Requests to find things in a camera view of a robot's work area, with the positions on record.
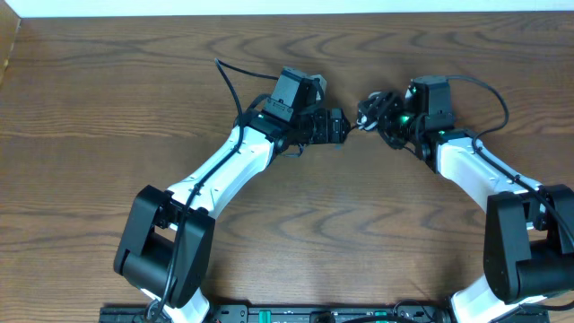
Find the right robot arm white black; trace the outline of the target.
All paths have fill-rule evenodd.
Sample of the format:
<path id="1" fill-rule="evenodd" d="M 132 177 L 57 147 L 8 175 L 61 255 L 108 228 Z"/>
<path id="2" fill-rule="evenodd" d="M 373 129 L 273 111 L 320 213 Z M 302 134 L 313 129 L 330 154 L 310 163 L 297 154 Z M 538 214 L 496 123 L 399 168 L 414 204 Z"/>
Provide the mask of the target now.
<path id="1" fill-rule="evenodd" d="M 411 80 L 405 94 L 373 92 L 357 127 L 376 131 L 458 185 L 485 212 L 483 275 L 448 301 L 452 322 L 499 322 L 518 313 L 572 310 L 546 300 L 573 289 L 573 190 L 545 186 L 512 169 L 458 128 L 453 75 Z"/>

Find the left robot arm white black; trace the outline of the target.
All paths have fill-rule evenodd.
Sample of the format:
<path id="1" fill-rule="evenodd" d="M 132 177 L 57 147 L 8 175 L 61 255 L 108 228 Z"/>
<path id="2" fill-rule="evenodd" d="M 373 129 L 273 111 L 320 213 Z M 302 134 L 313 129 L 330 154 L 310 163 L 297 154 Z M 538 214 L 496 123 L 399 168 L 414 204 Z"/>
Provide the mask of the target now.
<path id="1" fill-rule="evenodd" d="M 290 146 L 341 144 L 351 125 L 327 109 L 326 80 L 285 67 L 270 94 L 239 109 L 230 136 L 202 166 L 165 190 L 146 186 L 132 203 L 114 270 L 151 298 L 144 322 L 201 322 L 200 286 L 214 226 L 241 188 Z"/>

